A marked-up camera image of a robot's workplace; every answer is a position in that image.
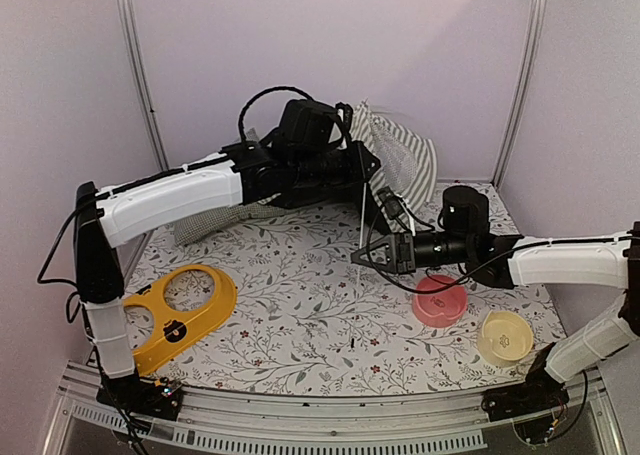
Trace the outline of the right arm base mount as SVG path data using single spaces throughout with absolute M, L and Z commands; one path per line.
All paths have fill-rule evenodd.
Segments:
M 535 357 L 523 382 L 486 390 L 481 409 L 490 421 L 499 421 L 560 407 L 569 402 L 564 382 L 557 382 L 546 371 L 546 361 L 555 346 L 550 344 Z

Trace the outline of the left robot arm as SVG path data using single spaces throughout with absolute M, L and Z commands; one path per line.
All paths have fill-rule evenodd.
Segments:
M 63 222 L 73 231 L 78 293 L 102 372 L 111 394 L 128 409 L 148 401 L 125 328 L 124 274 L 120 249 L 144 247 L 158 228 L 207 210 L 274 198 L 302 205 L 334 191 L 369 182 L 380 160 L 356 141 L 347 124 L 349 108 L 308 95 L 289 100 L 280 121 L 258 141 L 239 133 L 236 143 L 204 158 L 155 175 L 76 192 L 75 207 Z

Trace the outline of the green striped pet tent fabric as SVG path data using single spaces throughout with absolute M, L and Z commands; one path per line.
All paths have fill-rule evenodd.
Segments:
M 434 143 L 392 120 L 386 113 L 374 110 L 367 101 L 355 107 L 350 133 L 355 141 L 363 142 L 381 162 L 367 191 L 361 183 L 350 190 L 356 209 L 365 215 L 365 222 L 372 223 L 379 233 L 387 235 L 398 232 L 400 225 L 388 215 L 373 219 L 381 206 L 377 192 L 384 187 L 390 188 L 413 211 L 430 202 L 438 171 Z

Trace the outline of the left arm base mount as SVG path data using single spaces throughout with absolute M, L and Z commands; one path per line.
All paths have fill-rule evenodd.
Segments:
M 176 421 L 181 410 L 183 391 L 176 380 L 141 378 L 137 371 L 124 377 L 109 377 L 98 367 L 101 383 L 96 400 L 123 413 L 139 414 Z

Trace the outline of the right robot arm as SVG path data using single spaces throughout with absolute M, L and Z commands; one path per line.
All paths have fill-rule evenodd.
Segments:
M 420 268 L 460 263 L 456 282 L 432 289 L 439 294 L 470 279 L 486 287 L 511 290 L 524 286 L 551 288 L 569 296 L 562 314 L 587 306 L 565 339 L 541 350 L 517 390 L 517 402 L 537 411 L 552 399 L 556 387 L 583 370 L 623 350 L 639 338 L 639 229 L 610 235 L 536 238 L 495 235 L 490 230 L 488 198 L 474 188 L 444 190 L 437 226 L 422 231 L 370 234 L 355 251 L 353 263 L 372 268 L 384 280 L 404 289 L 399 276 Z

